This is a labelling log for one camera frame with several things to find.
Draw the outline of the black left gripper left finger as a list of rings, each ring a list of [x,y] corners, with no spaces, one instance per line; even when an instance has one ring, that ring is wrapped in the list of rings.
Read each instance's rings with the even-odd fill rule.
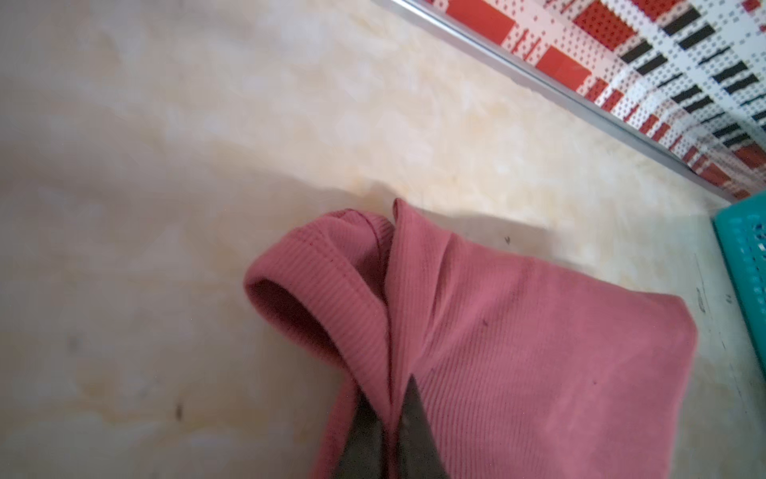
[[[357,405],[334,479],[381,479],[385,475],[383,424],[367,397],[359,392]]]

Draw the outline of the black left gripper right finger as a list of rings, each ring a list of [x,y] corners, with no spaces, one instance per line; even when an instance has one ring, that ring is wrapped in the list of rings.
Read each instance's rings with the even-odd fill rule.
[[[447,479],[417,382],[407,383],[397,442],[398,474],[402,479]]]

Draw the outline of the pink ribbed tank top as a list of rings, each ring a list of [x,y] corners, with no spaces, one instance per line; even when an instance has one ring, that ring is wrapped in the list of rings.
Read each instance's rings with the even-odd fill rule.
[[[448,478],[664,478],[695,355],[682,299],[472,243],[405,201],[295,229],[245,275],[259,314],[345,375],[313,476],[362,392],[385,475],[415,377]]]

